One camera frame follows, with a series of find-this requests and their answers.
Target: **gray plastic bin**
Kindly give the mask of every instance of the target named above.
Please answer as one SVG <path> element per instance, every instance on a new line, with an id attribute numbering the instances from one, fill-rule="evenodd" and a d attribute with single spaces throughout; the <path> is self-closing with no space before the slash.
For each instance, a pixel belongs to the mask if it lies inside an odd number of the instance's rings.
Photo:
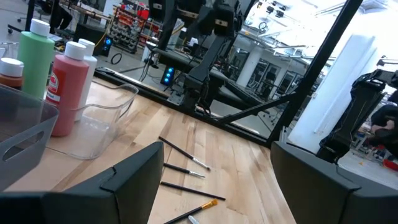
<path id="1" fill-rule="evenodd" d="M 0 85 L 0 191 L 40 162 L 57 118 L 54 106 Z"/>

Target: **white wall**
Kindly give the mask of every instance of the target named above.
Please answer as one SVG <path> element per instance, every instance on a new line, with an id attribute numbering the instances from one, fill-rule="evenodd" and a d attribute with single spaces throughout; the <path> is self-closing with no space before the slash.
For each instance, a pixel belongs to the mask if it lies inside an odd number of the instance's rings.
<path id="1" fill-rule="evenodd" d="M 351 85 L 360 75 L 373 72 L 388 45 L 394 45 L 394 30 L 382 27 L 383 13 L 365 14 L 359 30 L 347 41 L 329 74 L 314 94 L 289 135 L 292 143 L 317 153 L 351 101 Z"/>

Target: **black metal frame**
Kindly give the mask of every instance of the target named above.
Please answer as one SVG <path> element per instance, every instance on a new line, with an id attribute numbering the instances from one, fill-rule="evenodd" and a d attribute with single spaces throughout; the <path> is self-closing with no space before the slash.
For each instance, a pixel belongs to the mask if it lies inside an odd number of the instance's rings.
<path id="1" fill-rule="evenodd" d="M 280 131 L 284 126 L 289 126 L 289 124 L 294 119 L 294 116 L 299 111 L 302 103 L 305 100 L 305 97 L 311 91 L 311 87 L 317 80 L 322 68 L 326 64 L 328 58 L 330 57 L 333 49 L 336 47 L 340 37 L 343 35 L 343 32 L 347 28 L 349 22 L 352 20 L 353 16 L 355 15 L 356 11 L 360 7 L 362 0 L 347 0 L 345 5 L 343 6 L 339 16 L 336 18 L 335 23 L 333 24 L 332 28 L 330 29 L 327 37 L 323 41 L 321 47 L 319 48 L 318 53 L 316 54 L 315 58 L 313 59 L 310 67 L 308 68 L 307 72 L 305 73 L 304 78 L 302 79 L 300 85 L 296 89 L 295 93 L 290 95 L 283 96 L 282 98 L 274 101 L 270 101 L 261 105 L 257 105 L 255 107 L 249 108 L 244 110 L 240 113 L 228 115 L 224 118 L 213 118 L 204 113 L 203 111 L 192 111 L 190 109 L 184 108 L 182 106 L 177 106 L 171 102 L 167 101 L 167 96 L 159 93 L 158 91 L 152 90 L 144 85 L 139 85 L 137 83 L 133 83 L 132 81 L 117 76 L 115 74 L 107 74 L 96 72 L 95 76 L 102 78 L 106 81 L 109 81 L 115 85 L 122 85 L 125 83 L 130 83 L 138 87 L 139 94 L 143 97 L 146 97 L 150 100 L 168 106 L 174 110 L 179 112 L 185 113 L 189 116 L 192 116 L 200 121 L 204 121 L 208 124 L 221 128 L 225 131 L 230 133 L 236 134 L 244 139 L 249 141 L 258 143 L 260 145 L 270 147 L 273 141 L 278 141 L 280 136 Z M 259 134 L 254 132 L 248 131 L 238 125 L 235 125 L 231 122 L 236 121 L 238 119 L 244 118 L 246 116 L 256 114 L 262 110 L 266 110 L 273 106 L 280 105 L 282 103 L 289 102 L 285 111 L 282 113 L 282 116 L 279 118 L 275 128 L 271 132 L 269 138 L 265 138 Z"/>

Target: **shelving unit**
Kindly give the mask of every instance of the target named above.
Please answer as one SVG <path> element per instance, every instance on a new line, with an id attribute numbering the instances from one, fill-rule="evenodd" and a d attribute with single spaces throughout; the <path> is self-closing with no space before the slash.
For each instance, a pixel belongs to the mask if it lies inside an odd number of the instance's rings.
<path id="1" fill-rule="evenodd" d="M 113 44 L 134 54 L 137 47 L 144 47 L 152 37 L 159 37 L 161 24 L 138 16 L 145 11 L 138 2 L 128 6 L 114 6 L 114 21 L 108 31 Z"/>

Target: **black robotic equipment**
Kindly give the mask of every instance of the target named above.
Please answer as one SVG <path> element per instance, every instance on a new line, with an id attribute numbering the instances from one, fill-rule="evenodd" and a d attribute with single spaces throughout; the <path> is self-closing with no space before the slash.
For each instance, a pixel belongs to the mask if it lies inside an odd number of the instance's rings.
<path id="1" fill-rule="evenodd" d="M 398 223 L 397 190 L 281 142 L 271 162 L 297 224 Z"/>
<path id="2" fill-rule="evenodd" d="M 64 192 L 1 193 L 1 223 L 145 224 L 163 159 L 163 143 L 155 142 Z"/>
<path id="3" fill-rule="evenodd" d="M 164 0 L 160 3 L 159 0 L 153 0 L 149 4 L 151 15 L 153 14 L 154 17 L 158 17 L 158 14 L 160 16 L 164 15 L 164 31 L 160 37 L 158 46 L 162 50 L 166 49 L 177 17 L 181 17 L 183 20 L 184 18 L 195 18 L 187 29 L 187 39 L 197 34 L 209 35 L 212 31 L 216 34 L 215 40 L 201 63 L 191 69 L 185 78 L 182 106 L 195 111 L 199 101 L 207 96 L 209 72 L 221 49 L 228 38 L 236 37 L 237 33 L 241 30 L 244 16 L 241 12 L 240 2 L 235 1 L 231 6 L 223 1 L 216 1 L 213 7 L 207 7 L 202 0 L 193 1 L 188 6 L 201 6 L 199 10 L 195 10 L 194 12 L 182 10 L 182 3 L 178 1 Z M 187 3 L 185 5 L 184 9 L 194 8 L 188 7 Z"/>
<path id="4" fill-rule="evenodd" d="M 349 151 L 352 136 L 383 98 L 382 91 L 386 84 L 398 88 L 398 71 L 388 72 L 377 69 L 372 73 L 361 75 L 353 83 L 351 102 L 332 132 L 321 140 L 321 149 L 317 154 L 319 158 L 328 162 L 335 162 Z M 383 138 L 391 139 L 391 135 L 395 134 L 396 131 L 393 130 Z"/>

